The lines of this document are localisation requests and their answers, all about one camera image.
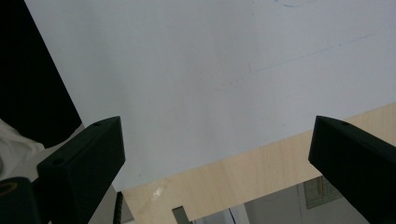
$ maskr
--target black plastic part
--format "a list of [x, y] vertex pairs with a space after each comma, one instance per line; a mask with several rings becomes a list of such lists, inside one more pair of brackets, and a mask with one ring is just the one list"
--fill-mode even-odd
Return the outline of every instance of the black plastic part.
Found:
[[317, 117], [309, 161], [370, 223], [396, 223], [396, 147], [352, 124]]
[[177, 224], [192, 224], [187, 217], [186, 211], [183, 206], [172, 209]]
[[45, 224], [50, 222], [50, 210], [46, 197], [46, 189], [41, 186], [40, 178], [37, 178], [32, 183], [33, 192], [35, 194], [36, 204], [38, 206], [38, 211], [40, 213], [41, 221]]
[[114, 206], [113, 224], [121, 224], [122, 218], [122, 192], [117, 193], [116, 204]]
[[42, 224], [29, 179], [0, 181], [0, 223]]
[[88, 223], [124, 162], [120, 117], [115, 117], [89, 126], [39, 163], [52, 223]]

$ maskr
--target white sheet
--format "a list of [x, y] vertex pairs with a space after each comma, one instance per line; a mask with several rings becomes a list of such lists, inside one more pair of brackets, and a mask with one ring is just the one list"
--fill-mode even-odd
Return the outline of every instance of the white sheet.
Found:
[[43, 150], [41, 143], [22, 136], [0, 119], [0, 180], [18, 176], [13, 174], [15, 169]]
[[26, 0], [117, 190], [396, 101], [392, 0]]

